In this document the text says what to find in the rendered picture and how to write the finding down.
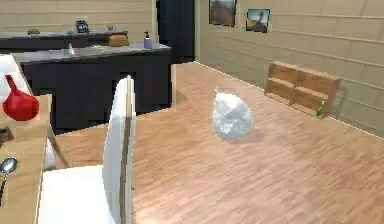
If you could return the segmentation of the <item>red vase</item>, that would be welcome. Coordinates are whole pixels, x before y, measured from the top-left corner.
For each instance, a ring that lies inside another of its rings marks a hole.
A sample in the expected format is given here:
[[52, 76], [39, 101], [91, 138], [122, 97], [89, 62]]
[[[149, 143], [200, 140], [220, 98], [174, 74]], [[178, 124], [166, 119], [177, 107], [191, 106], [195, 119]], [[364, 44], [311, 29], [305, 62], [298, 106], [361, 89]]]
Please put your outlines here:
[[5, 114], [16, 121], [35, 118], [39, 112], [39, 101], [19, 90], [11, 75], [6, 75], [5, 78], [10, 87], [10, 94], [2, 104]]

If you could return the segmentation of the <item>white garbage bag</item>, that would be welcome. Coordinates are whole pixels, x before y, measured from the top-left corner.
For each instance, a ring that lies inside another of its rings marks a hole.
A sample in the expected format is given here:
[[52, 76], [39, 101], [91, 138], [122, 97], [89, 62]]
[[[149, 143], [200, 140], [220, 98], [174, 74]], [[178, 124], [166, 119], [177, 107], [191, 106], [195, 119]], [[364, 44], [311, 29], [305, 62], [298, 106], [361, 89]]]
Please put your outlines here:
[[241, 138], [253, 125], [252, 111], [237, 95], [215, 89], [212, 128], [225, 138]]

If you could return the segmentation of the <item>dark doorway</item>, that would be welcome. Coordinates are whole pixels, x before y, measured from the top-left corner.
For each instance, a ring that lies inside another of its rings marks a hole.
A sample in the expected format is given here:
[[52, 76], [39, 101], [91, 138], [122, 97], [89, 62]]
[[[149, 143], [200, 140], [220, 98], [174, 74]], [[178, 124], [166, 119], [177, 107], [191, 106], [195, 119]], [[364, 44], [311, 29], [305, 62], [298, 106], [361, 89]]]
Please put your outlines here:
[[155, 0], [158, 36], [173, 64], [195, 60], [195, 0]]

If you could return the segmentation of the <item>black kitchen island counter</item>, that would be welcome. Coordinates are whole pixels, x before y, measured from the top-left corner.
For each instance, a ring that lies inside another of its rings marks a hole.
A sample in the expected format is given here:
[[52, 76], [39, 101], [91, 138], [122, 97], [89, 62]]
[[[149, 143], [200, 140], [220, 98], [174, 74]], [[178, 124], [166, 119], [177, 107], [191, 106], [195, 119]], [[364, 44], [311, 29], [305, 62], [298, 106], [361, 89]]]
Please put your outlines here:
[[172, 103], [171, 49], [165, 45], [24, 52], [14, 58], [32, 92], [52, 96], [55, 134], [108, 122], [117, 83], [127, 76], [134, 79], [139, 115]]

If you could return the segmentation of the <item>brown bread loaf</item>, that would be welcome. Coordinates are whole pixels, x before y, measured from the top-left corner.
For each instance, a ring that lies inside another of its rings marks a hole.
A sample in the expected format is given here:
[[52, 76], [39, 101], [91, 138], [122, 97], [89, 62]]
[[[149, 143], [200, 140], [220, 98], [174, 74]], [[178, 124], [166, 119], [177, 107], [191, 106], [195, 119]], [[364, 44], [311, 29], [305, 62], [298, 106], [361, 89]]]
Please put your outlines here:
[[122, 47], [122, 46], [128, 46], [128, 45], [129, 45], [129, 40], [126, 35], [115, 34], [109, 37], [110, 47]]

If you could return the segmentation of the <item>dark framed picture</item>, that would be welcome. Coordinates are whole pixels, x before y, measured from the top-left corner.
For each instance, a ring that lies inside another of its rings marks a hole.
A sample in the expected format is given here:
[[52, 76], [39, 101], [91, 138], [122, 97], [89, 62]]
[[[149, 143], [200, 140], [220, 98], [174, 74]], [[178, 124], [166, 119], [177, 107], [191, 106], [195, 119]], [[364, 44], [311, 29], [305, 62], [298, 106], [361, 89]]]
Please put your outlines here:
[[237, 0], [209, 0], [209, 23], [234, 26]]

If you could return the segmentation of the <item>wooden shelf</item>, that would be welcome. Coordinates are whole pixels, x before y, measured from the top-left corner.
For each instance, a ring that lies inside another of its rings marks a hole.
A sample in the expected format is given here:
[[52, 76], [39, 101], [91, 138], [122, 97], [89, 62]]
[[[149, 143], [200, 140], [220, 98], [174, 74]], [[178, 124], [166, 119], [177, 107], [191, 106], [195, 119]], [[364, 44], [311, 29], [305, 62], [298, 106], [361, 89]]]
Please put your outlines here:
[[[330, 108], [341, 79], [297, 65], [273, 61], [269, 64], [264, 94], [306, 114], [323, 119], [330, 115]], [[322, 116], [316, 111], [325, 101]]]

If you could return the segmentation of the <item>blue framed picture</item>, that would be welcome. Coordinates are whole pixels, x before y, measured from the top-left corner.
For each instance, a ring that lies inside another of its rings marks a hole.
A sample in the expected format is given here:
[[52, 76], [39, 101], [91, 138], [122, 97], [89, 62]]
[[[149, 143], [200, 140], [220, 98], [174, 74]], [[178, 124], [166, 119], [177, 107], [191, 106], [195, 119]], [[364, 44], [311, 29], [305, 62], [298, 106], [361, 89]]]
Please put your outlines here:
[[249, 9], [247, 11], [246, 30], [266, 33], [268, 31], [269, 16], [269, 9]]

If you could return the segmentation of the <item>wooden table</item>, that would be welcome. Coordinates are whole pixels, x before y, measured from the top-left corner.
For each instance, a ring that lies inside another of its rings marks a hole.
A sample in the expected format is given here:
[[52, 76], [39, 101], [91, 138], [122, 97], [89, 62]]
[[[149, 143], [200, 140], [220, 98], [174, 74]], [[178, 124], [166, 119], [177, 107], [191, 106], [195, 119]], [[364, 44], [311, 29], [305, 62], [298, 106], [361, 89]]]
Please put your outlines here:
[[37, 97], [39, 113], [30, 121], [14, 121], [0, 111], [0, 128], [8, 127], [13, 135], [0, 147], [0, 162], [7, 157], [18, 160], [17, 169], [7, 178], [0, 224], [37, 224], [51, 98], [50, 94]]

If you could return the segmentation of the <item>silver spoon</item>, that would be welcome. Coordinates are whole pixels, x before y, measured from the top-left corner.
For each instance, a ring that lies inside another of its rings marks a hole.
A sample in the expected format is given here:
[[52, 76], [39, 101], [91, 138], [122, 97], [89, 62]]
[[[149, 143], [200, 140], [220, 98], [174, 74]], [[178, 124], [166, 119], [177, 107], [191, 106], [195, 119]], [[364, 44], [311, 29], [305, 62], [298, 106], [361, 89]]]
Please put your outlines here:
[[0, 206], [2, 205], [3, 193], [8, 176], [17, 169], [17, 166], [18, 160], [15, 157], [7, 157], [0, 163], [0, 172], [3, 174], [3, 180], [0, 185]]

